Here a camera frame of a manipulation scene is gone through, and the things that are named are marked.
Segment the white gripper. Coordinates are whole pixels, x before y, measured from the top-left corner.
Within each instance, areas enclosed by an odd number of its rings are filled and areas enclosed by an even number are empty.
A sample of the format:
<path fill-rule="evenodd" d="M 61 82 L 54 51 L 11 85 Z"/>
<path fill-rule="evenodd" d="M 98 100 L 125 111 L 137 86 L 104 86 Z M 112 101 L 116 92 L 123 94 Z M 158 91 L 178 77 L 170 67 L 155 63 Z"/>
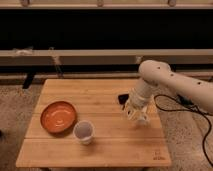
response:
<path fill-rule="evenodd" d="M 139 122 L 141 124 L 148 124 L 150 119 L 147 115 L 147 107 L 149 104 L 149 98 L 128 98 L 124 105 L 124 111 L 128 120 L 132 120 L 133 111 L 132 110 L 139 110 L 141 114 L 139 115 Z"/>

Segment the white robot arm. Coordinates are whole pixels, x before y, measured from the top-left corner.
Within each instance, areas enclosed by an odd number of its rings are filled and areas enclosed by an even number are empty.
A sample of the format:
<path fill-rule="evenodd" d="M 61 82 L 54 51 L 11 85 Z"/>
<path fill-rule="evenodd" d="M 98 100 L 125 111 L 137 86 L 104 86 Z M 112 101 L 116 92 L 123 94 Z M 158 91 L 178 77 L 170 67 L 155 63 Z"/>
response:
<path fill-rule="evenodd" d="M 213 83 L 175 73 L 165 62 L 146 60 L 139 66 L 140 78 L 130 90 L 124 105 L 127 118 L 133 122 L 149 122 L 147 107 L 152 86 L 163 85 L 213 114 Z"/>

